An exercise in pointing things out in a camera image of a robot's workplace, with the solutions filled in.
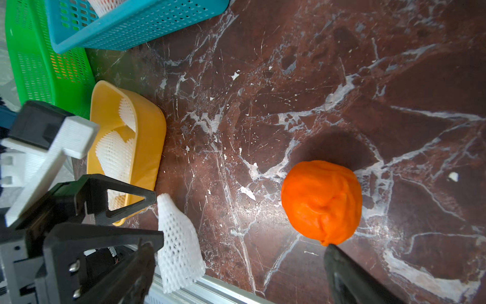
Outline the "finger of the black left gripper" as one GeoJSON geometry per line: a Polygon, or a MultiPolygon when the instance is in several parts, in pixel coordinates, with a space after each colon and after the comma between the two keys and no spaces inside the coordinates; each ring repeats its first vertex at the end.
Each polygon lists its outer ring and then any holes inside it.
{"type": "MultiPolygon", "coordinates": [[[[53,256],[56,271],[60,271],[65,263],[71,262],[69,271],[72,276],[67,282],[59,282],[58,287],[59,295],[63,298],[68,291],[73,293],[73,299],[67,303],[76,303],[76,299],[102,280],[93,283],[86,276],[86,264],[83,261],[85,251],[125,245],[139,246],[147,242],[153,244],[155,256],[164,245],[164,234],[151,230],[67,223],[65,228],[48,234],[44,240],[44,256],[53,256]]],[[[110,267],[106,275],[121,262],[110,267]]]]}
{"type": "Polygon", "coordinates": [[[86,175],[86,213],[97,225],[121,225],[127,217],[156,203],[156,193],[102,174],[86,175]]]}

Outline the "netted orange large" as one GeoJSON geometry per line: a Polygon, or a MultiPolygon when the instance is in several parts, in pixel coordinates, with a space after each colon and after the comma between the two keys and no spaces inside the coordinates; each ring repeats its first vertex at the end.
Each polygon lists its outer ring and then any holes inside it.
{"type": "Polygon", "coordinates": [[[88,2],[96,15],[101,18],[123,4],[125,0],[88,0],[88,2]]]}

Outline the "white foam net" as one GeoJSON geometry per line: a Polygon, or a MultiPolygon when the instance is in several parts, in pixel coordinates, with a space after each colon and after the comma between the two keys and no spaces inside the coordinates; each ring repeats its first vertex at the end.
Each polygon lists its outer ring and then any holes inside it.
{"type": "Polygon", "coordinates": [[[158,250],[158,267],[163,293],[169,294],[200,280],[206,264],[191,220],[166,193],[157,197],[157,205],[158,230],[164,234],[164,245],[158,250]]]}
{"type": "Polygon", "coordinates": [[[122,122],[130,128],[133,132],[137,131],[137,123],[135,119],[135,112],[132,109],[132,105],[128,99],[122,98],[120,100],[118,114],[122,122]]]}
{"type": "Polygon", "coordinates": [[[102,137],[96,145],[96,156],[103,174],[118,181],[129,183],[134,148],[134,139],[124,141],[115,130],[102,137]]]}

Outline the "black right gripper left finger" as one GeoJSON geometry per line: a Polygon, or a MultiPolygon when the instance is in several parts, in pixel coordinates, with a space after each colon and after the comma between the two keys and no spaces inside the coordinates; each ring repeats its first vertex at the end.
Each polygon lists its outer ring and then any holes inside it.
{"type": "Polygon", "coordinates": [[[154,271],[153,244],[141,243],[137,251],[130,254],[75,302],[144,303],[153,283],[154,271]]]}

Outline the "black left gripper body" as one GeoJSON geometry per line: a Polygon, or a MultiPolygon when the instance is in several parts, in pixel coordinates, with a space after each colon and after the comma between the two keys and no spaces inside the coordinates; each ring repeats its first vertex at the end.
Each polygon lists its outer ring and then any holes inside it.
{"type": "Polygon", "coordinates": [[[44,240],[67,223],[79,225],[91,197],[88,182],[64,182],[42,195],[10,226],[1,215],[1,303],[67,303],[73,293],[59,295],[59,282],[72,276],[71,262],[54,269],[44,256],[44,240]]]}

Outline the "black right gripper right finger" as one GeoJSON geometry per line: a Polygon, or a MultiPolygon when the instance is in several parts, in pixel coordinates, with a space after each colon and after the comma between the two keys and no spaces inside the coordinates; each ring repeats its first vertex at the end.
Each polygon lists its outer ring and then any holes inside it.
{"type": "Polygon", "coordinates": [[[338,246],[330,244],[323,260],[335,303],[403,302],[338,246]]]}

